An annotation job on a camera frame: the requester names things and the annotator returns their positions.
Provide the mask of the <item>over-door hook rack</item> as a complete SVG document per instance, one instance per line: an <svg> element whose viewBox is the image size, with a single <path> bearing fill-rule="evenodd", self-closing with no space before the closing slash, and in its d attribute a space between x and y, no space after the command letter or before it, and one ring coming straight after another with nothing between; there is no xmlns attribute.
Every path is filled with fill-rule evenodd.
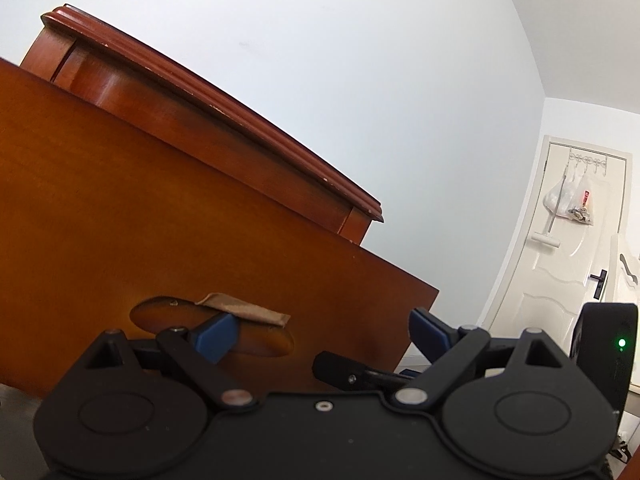
<svg viewBox="0 0 640 480"><path fill-rule="evenodd" d="M592 171L594 174L599 172L606 175L606 166L608 166L608 156L593 151L579 151L570 148L567 162L574 165L574 171L577 171L580 165L585 167L585 172Z"/></svg>

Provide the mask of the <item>white door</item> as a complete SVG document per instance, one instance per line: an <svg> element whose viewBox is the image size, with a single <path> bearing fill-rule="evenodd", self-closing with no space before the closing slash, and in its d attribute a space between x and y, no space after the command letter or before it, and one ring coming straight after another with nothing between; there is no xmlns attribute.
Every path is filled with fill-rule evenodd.
<svg viewBox="0 0 640 480"><path fill-rule="evenodd" d="M608 156L606 175L588 171L592 183L593 225L550 214L544 196L562 176L585 173L567 162L570 148ZM590 274L608 271L612 237L626 231L631 189L631 154L597 145L545 136L532 192L515 247L482 322L491 335L514 337L541 328L564 350L582 305L593 298Z"/></svg>

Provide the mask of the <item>white plastic bag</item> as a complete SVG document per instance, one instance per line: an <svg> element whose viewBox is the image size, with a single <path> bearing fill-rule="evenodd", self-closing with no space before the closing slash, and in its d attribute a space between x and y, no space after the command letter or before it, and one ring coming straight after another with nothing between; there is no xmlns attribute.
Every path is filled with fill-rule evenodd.
<svg viewBox="0 0 640 480"><path fill-rule="evenodd" d="M559 182L544 196L544 206L559 218L570 218L570 204L576 192L575 179L562 176Z"/></svg>

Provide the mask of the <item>brown wooden nightstand cabinet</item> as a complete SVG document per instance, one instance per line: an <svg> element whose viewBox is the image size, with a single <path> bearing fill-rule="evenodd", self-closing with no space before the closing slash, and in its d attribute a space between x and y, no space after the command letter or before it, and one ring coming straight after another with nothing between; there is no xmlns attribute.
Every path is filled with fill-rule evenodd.
<svg viewBox="0 0 640 480"><path fill-rule="evenodd" d="M358 184L166 55L69 4L41 21L23 70L354 243L382 221Z"/></svg>

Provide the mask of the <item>brown wooden drawer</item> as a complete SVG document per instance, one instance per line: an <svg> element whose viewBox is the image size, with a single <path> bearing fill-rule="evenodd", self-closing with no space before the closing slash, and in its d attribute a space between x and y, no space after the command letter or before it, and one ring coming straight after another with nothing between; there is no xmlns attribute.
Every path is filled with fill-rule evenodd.
<svg viewBox="0 0 640 480"><path fill-rule="evenodd" d="M329 350L391 370L433 286L26 70L1 66L1 380L44 396L142 301L211 292L286 313L286 356L233 353L257 394L312 391Z"/></svg>

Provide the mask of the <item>brown tape piece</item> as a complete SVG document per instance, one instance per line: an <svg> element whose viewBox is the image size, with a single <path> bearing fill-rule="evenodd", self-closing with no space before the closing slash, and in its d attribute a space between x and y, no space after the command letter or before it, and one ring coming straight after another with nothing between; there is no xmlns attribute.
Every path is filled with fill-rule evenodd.
<svg viewBox="0 0 640 480"><path fill-rule="evenodd" d="M257 304L226 295L220 292L212 292L205 296L202 300L197 301L198 306L208 307L229 313L237 318L242 318L255 323L266 325L285 327L291 318L291 315L273 311Z"/></svg>

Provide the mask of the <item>clear plastic bag with items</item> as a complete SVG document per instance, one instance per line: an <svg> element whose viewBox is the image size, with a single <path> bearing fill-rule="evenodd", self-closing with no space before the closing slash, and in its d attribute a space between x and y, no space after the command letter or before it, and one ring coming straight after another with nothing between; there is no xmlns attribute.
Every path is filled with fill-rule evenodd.
<svg viewBox="0 0 640 480"><path fill-rule="evenodd" d="M593 225L592 183L585 172L578 181L570 204L567 207L568 218L574 222Z"/></svg>

